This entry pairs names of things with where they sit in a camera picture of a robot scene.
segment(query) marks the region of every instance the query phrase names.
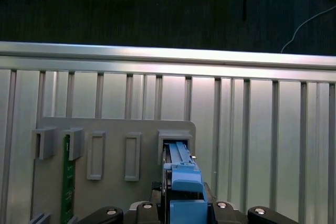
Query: screw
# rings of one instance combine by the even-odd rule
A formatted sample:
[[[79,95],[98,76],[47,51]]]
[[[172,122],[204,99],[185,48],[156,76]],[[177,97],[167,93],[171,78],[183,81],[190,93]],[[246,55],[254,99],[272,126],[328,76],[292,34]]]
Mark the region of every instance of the screw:
[[[117,213],[117,211],[115,211],[115,210],[108,210],[107,211],[108,215],[115,215],[116,213]]]
[[[227,205],[224,202],[217,203],[217,206],[220,207],[220,208],[226,208],[227,207]]]
[[[257,212],[260,215],[264,215],[265,214],[265,210],[261,209],[261,208],[256,208],[254,209],[254,212]]]
[[[144,204],[143,208],[150,209],[152,208],[152,204]]]

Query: gray plastic panel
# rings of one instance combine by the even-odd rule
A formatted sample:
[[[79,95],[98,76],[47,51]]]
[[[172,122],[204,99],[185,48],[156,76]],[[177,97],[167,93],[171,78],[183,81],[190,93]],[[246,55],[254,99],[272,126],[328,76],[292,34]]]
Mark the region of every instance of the gray plastic panel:
[[[37,126],[56,127],[55,155],[36,160],[33,190],[33,216],[51,213],[50,224],[60,221],[64,130],[83,128],[85,136],[83,156],[76,160],[74,214],[79,220],[101,207],[116,206],[127,210],[133,202],[149,200],[151,183],[161,181],[161,166],[157,163],[159,131],[185,132],[190,143],[195,140],[195,125],[182,121],[43,118]],[[97,131],[105,132],[105,165],[103,178],[95,181],[87,179],[87,162],[88,144],[92,133]],[[132,182],[125,181],[126,138],[130,132],[141,133],[139,180]]]

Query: light blue component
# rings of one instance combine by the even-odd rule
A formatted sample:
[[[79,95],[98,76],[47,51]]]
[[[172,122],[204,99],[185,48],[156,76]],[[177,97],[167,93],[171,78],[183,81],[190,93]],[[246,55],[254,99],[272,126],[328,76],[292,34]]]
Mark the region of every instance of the light blue component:
[[[207,203],[204,200],[171,200],[170,224],[206,224]]]
[[[203,192],[202,173],[191,158],[189,150],[182,142],[169,144],[172,163],[164,165],[164,169],[172,170],[172,190]]]
[[[201,170],[182,142],[169,144],[169,148],[172,162],[164,164],[163,168],[172,171],[172,190],[203,195],[203,199],[198,200],[171,200],[170,223],[206,224],[207,198]]]

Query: white cable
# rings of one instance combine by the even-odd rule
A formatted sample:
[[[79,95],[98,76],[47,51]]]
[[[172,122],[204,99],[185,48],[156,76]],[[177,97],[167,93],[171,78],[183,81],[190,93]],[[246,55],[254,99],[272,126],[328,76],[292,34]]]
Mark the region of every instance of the white cable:
[[[325,11],[323,11],[323,12],[321,12],[321,13],[316,14],[315,16],[313,16],[313,17],[311,17],[310,19],[308,19],[308,20],[306,20],[305,22],[303,22],[303,23],[296,29],[296,31],[295,31],[295,33],[294,33],[292,39],[291,39],[290,41],[288,41],[287,44],[284,45],[284,47],[283,47],[282,50],[281,50],[281,53],[284,51],[284,49],[285,49],[289,44],[291,44],[291,43],[294,41],[295,36],[296,36],[296,33],[300,30],[300,28],[301,28],[302,26],[304,26],[304,25],[305,25],[306,23],[308,23],[309,21],[311,21],[311,20],[317,18],[318,16],[320,16],[320,15],[322,15],[322,14],[324,14],[324,13],[330,12],[331,10],[333,10],[333,9],[335,9],[335,8],[336,8],[336,5],[335,5],[334,7],[331,7],[331,8],[328,9],[328,10],[325,10]]]

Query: green circuit board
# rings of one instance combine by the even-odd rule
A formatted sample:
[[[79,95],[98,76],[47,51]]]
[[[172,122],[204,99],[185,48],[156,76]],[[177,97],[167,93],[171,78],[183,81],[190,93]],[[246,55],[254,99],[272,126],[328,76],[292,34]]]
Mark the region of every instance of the green circuit board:
[[[69,160],[70,136],[63,140],[63,179],[61,199],[61,224],[67,224],[73,217],[73,203],[75,197],[75,161]]]

